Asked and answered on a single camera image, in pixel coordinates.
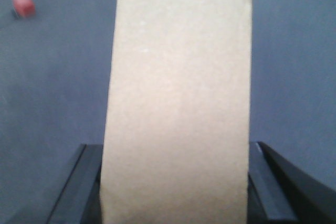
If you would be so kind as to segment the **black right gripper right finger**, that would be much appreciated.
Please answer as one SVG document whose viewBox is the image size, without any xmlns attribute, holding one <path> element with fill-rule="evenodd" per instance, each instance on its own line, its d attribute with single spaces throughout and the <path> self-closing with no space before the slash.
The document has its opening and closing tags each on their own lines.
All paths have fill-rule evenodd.
<svg viewBox="0 0 336 224">
<path fill-rule="evenodd" d="M 263 142 L 249 144 L 247 223 L 335 223 L 335 190 Z"/>
</svg>

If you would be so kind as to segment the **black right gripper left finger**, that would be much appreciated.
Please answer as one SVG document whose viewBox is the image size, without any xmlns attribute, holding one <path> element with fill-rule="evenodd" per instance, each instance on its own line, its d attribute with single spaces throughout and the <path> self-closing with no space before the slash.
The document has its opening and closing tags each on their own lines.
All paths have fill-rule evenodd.
<svg viewBox="0 0 336 224">
<path fill-rule="evenodd" d="M 48 223 L 102 223 L 99 203 L 103 146 L 81 144 Z"/>
</svg>

